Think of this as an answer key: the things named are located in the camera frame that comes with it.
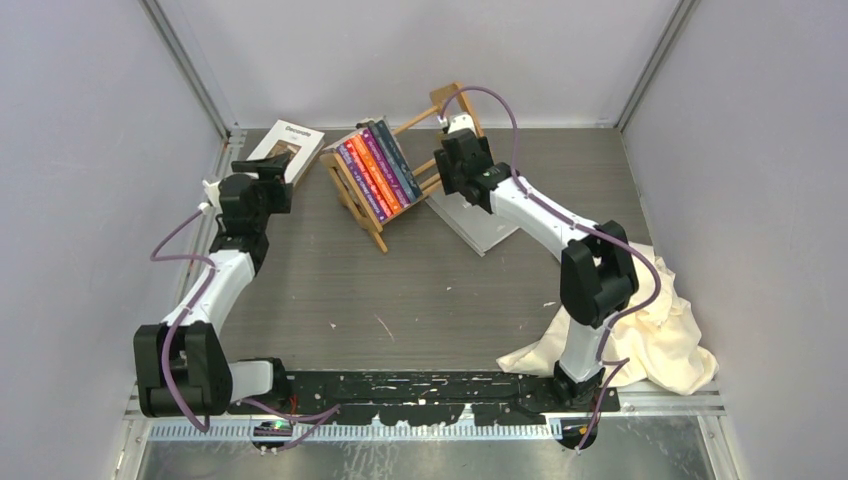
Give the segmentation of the stack of grey magazines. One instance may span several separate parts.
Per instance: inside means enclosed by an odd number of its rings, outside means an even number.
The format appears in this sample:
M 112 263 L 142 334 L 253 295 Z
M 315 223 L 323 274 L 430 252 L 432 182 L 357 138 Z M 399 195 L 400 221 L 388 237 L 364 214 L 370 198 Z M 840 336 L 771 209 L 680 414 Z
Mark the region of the stack of grey magazines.
M 460 194 L 431 194 L 427 205 L 479 256 L 507 239 L 518 227 L 468 203 Z

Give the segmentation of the purple 52-Storey Treehouse book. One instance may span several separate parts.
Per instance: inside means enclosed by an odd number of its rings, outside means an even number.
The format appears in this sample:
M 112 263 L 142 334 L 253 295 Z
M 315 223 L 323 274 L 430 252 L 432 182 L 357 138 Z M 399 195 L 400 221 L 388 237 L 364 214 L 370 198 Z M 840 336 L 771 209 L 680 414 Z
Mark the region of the purple 52-Storey Treehouse book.
M 354 163 L 352 155 L 346 149 L 345 142 L 344 141 L 338 142 L 335 146 L 335 151 L 341 155 L 347 170 L 350 172 L 351 176 L 354 179 L 355 185 L 358 187 L 360 193 L 362 194 L 363 198 L 365 199 L 367 206 L 370 208 L 370 210 L 375 215 L 375 212 L 374 212 L 374 210 L 371 207 L 370 202 L 369 202 L 368 191 L 367 191 L 365 182 L 364 182 L 363 178 L 361 177 L 360 171 L 358 170 L 356 164 Z

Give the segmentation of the orange 78-Storey Treehouse book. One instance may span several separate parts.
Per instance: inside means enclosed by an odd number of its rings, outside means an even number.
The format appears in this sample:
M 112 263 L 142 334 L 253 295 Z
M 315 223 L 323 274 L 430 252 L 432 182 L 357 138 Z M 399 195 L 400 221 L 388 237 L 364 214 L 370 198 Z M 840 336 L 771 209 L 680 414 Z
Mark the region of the orange 78-Storey Treehouse book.
M 400 203 L 395 197 L 387 180 L 384 178 L 382 171 L 375 160 L 375 157 L 372 155 L 371 150 L 369 149 L 366 141 L 362 137 L 361 131 L 358 131 L 352 137 L 352 142 L 361 160 L 366 166 L 366 170 L 369 173 L 373 183 L 375 184 L 378 192 L 380 193 L 381 198 L 387 205 L 387 215 L 389 217 L 393 217 L 401 210 Z

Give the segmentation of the floral Louisa May Alcott book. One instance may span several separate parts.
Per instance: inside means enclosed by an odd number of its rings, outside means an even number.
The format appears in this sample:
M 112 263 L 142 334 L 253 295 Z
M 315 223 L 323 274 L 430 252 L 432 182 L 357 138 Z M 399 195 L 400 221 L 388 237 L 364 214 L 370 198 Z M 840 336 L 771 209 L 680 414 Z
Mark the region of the floral Louisa May Alcott book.
M 383 129 L 384 129 L 385 133 L 388 134 L 390 144 L 393 147 L 395 153 L 399 155 L 399 158 L 400 158 L 399 163 L 400 163 L 402 173 L 404 174 L 405 178 L 408 180 L 408 182 L 411 185 L 411 188 L 414 192 L 415 200 L 412 203 L 412 204 L 414 204 L 419 199 L 419 197 L 421 196 L 421 189 L 418 186 L 418 183 L 416 182 L 414 175 L 412 174 L 412 171 L 409 168 L 409 165 L 406 161 L 406 158 L 405 158 L 405 156 L 402 152 L 402 149 L 400 148 L 395 136 L 391 133 L 386 120 L 385 119 L 379 119 L 377 121 L 384 121 L 385 122 Z

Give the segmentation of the red Treehouse book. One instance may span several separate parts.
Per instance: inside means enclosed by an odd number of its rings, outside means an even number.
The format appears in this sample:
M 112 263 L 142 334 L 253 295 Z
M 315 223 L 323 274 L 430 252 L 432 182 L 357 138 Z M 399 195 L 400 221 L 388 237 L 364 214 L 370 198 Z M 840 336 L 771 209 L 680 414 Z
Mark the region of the red Treehouse book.
M 389 214 L 391 213 L 389 205 L 383 199 L 376 183 L 371 178 L 368 169 L 361 158 L 361 155 L 354 146 L 354 143 L 351 140 L 346 140 L 345 147 L 352 155 L 354 163 L 356 164 L 358 170 L 360 171 L 360 175 L 365 182 L 368 191 L 369 202 L 375 212 L 375 215 L 377 216 L 378 221 L 380 223 L 385 222 L 389 219 Z

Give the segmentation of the magenta paperback book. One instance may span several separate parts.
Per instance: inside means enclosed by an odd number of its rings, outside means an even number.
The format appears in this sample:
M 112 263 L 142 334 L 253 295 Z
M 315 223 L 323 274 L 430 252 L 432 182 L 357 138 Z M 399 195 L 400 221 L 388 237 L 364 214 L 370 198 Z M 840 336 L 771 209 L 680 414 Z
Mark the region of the magenta paperback book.
M 399 201 L 400 207 L 401 207 L 400 211 L 402 211 L 404 209 L 404 207 L 402 206 L 402 202 L 405 200 L 405 198 L 403 196 L 402 190 L 400 189 L 400 187 L 396 183 L 396 178 L 395 178 L 393 172 L 390 170 L 389 165 L 386 162 L 386 159 L 383 155 L 383 151 L 382 151 L 380 145 L 378 144 L 377 140 L 372 135 L 372 133 L 371 133 L 371 131 L 369 130 L 368 127 L 363 127 L 360 131 L 362 132 L 362 137 L 366 141 L 369 149 L 371 150 L 372 155 L 375 157 L 375 160 L 376 160 L 379 168 L 381 169 L 384 178 L 387 180 L 387 182 L 388 182 L 389 186 L 391 187 L 395 197 Z

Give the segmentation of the blue Nineteen Eighty-Four book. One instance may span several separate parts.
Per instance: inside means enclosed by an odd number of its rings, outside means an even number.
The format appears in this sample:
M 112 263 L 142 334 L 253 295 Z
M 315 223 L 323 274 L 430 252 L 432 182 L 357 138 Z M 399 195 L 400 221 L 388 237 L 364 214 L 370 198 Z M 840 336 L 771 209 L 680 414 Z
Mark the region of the blue Nineteen Eighty-Four book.
M 405 200 L 402 202 L 402 206 L 406 208 L 414 202 L 415 196 L 411 185 L 402 173 L 399 163 L 399 155 L 395 153 L 393 147 L 390 144 L 389 136 L 387 133 L 385 133 L 383 129 L 385 122 L 370 120 L 367 122 L 367 125 L 372 135 L 375 137 L 378 144 L 380 145 L 386 162 L 388 163 L 390 170 L 393 172 L 396 178 L 396 183 L 403 192 Z

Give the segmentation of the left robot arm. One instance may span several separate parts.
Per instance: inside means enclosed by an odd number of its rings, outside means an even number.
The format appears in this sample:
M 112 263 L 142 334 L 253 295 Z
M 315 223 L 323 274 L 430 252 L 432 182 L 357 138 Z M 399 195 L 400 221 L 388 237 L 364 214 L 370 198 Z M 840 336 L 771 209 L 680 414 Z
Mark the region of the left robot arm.
M 285 174 L 292 154 L 235 161 L 223 179 L 206 183 L 206 201 L 182 222 L 213 216 L 217 231 L 206 254 L 188 254 L 201 273 L 185 297 L 160 322 L 133 337 L 140 410 L 149 418 L 182 416 L 207 431 L 213 416 L 237 402 L 269 413 L 285 409 L 292 387 L 282 361 L 230 362 L 219 335 L 236 300 L 254 280 L 269 249 L 274 214 L 291 210 L 293 185 Z

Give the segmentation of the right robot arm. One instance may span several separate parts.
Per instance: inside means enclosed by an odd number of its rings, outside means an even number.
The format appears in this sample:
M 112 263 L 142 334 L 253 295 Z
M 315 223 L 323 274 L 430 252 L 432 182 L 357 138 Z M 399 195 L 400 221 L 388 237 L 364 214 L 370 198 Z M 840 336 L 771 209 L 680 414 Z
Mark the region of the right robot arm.
M 625 230 L 551 202 L 507 164 L 495 162 L 487 138 L 471 129 L 446 134 L 434 156 L 446 194 L 459 194 L 514 224 L 558 258 L 560 302 L 570 324 L 552 369 L 552 389 L 562 407 L 582 409 L 602 383 L 604 332 L 639 288 Z

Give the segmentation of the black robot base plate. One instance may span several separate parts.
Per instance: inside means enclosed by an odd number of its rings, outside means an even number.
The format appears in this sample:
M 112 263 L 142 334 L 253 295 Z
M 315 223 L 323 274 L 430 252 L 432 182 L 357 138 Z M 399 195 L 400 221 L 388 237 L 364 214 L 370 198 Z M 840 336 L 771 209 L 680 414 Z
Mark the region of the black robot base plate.
M 564 400 L 552 378 L 498 371 L 288 371 L 280 393 L 256 399 L 285 414 L 340 407 L 337 425 L 453 425 L 469 410 L 476 426 L 541 425 L 548 414 L 591 414 L 599 394 Z

